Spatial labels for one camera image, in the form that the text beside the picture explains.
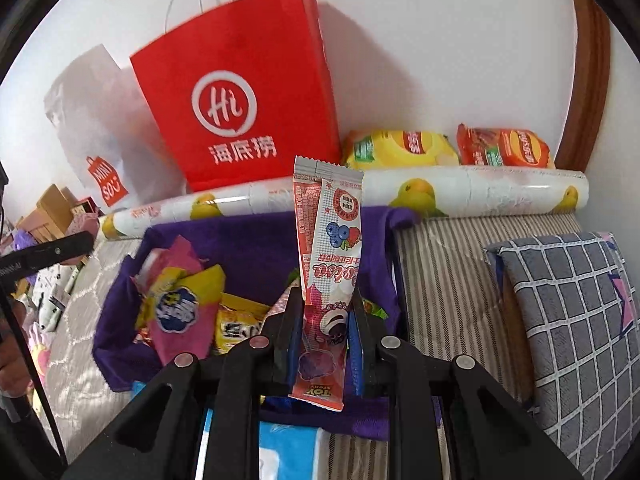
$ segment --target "yellow candy package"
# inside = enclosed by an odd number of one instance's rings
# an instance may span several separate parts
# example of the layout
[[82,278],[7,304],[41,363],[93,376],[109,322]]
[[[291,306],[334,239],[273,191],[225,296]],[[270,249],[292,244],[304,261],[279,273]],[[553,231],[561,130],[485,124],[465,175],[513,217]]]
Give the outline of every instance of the yellow candy package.
[[216,317],[216,349],[226,354],[239,342],[260,333],[270,307],[255,301],[222,294]]
[[204,359],[214,336],[218,305],[225,288],[219,265],[181,278],[151,300],[149,333],[163,365],[182,352]]
[[431,132],[351,132],[343,153],[344,165],[356,170],[460,164],[447,137]]

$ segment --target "wooden frame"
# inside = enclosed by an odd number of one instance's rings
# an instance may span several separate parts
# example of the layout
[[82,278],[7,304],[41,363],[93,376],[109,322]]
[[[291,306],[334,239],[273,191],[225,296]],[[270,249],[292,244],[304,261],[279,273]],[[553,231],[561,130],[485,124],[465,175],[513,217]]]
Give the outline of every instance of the wooden frame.
[[578,41],[574,88],[556,155],[561,170],[585,171],[600,131],[611,61],[610,23],[593,0],[574,0]]

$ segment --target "hi logo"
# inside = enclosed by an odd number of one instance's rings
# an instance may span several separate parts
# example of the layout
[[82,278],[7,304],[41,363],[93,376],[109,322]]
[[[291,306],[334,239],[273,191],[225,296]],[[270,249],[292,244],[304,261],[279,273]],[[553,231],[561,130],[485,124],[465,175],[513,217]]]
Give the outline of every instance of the hi logo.
[[238,74],[216,70],[201,78],[191,94],[193,113],[211,133],[239,137],[254,125],[258,112],[254,90]]

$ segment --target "lotso wrapper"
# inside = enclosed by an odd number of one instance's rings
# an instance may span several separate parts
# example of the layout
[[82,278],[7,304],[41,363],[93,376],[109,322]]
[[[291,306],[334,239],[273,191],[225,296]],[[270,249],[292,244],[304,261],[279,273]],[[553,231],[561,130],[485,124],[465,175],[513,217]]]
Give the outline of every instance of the lotso wrapper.
[[303,157],[294,167],[305,324],[291,397],[338,412],[348,309],[362,252],[362,177],[360,171]]

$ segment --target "blue and white package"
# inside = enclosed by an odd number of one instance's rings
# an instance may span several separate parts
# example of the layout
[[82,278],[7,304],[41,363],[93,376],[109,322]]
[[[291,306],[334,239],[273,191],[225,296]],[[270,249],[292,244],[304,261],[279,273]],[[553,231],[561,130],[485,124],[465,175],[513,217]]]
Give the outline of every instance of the blue and white package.
[[[207,410],[194,480],[202,480],[212,420],[213,410]],[[259,439],[260,480],[322,478],[319,458],[326,457],[329,440],[324,430],[261,422]]]

